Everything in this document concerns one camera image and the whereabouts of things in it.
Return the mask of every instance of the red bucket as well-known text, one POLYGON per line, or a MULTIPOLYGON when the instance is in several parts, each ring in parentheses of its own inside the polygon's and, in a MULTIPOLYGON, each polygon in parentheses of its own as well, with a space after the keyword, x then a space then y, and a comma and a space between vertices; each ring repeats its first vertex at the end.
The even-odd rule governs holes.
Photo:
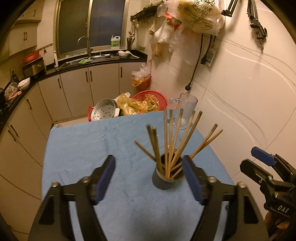
POLYGON ((133 96, 133 99, 136 100, 144 100, 145 99, 145 94, 151 94, 154 95, 157 100, 159 101, 159 110, 165 110, 167 105, 168 105, 168 101, 166 99, 166 97, 161 94, 160 92, 157 91, 153 91, 153 90, 147 90, 147 91, 142 91, 140 93, 137 93, 136 95, 133 96))

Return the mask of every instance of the faucet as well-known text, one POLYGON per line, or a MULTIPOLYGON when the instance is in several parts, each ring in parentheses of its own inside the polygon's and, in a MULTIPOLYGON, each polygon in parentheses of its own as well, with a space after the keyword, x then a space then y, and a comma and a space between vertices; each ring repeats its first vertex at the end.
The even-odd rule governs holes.
POLYGON ((87 36, 82 36, 81 38, 78 39, 77 44, 79 44, 79 41, 80 41, 82 38, 86 38, 86 46, 87 46, 87 50, 86 50, 86 52, 87 52, 87 55, 88 55, 89 58, 90 58, 90 57, 91 57, 91 52, 92 52, 93 49, 91 49, 91 47, 90 47, 90 44, 89 44, 89 37, 87 37, 87 36))

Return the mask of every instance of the blue cloth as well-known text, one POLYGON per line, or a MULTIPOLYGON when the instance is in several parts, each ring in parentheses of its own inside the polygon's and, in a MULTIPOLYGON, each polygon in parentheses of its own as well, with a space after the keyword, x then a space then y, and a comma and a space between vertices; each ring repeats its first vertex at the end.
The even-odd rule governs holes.
MULTIPOLYGON (((108 240, 173 241, 190 240, 203 210, 184 178, 168 190, 152 184, 155 162, 143 153, 139 141, 152 153, 146 124, 156 126, 161 153, 164 153, 163 112, 124 116, 75 126, 53 128, 50 132, 42 174, 42 196, 51 182, 75 183, 102 165, 107 155, 116 158, 116 169, 104 200, 95 211, 108 240)), ((178 143, 184 133, 179 132, 178 143)), ((203 140, 195 130, 183 154, 192 154, 203 140)), ((233 184, 210 146, 194 163, 223 183, 233 184)), ((74 203, 71 218, 77 241, 82 241, 74 203)), ((226 221, 225 204, 215 240, 221 240, 226 221)))

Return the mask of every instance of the red handle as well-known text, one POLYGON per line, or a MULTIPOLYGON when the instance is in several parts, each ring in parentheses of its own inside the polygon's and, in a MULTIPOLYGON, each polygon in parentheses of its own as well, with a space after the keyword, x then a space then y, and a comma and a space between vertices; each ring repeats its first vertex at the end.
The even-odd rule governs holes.
POLYGON ((87 120, 90 122, 91 121, 91 113, 90 110, 92 110, 94 108, 94 106, 90 106, 87 109, 87 120))

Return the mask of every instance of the clear plastic pitcher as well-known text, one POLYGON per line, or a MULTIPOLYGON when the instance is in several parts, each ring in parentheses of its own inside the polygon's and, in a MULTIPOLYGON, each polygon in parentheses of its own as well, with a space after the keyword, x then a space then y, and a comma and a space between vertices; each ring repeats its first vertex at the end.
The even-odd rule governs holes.
POLYGON ((173 109, 173 105, 177 103, 177 107, 174 111, 173 116, 173 125, 177 127, 178 118, 180 109, 183 109, 183 115, 181 119, 181 125, 180 129, 186 129, 189 119, 191 117, 192 111, 194 111, 196 105, 197 105, 197 98, 191 94, 188 93, 182 93, 180 94, 180 98, 172 98, 169 101, 169 104, 167 106, 167 109, 173 109))

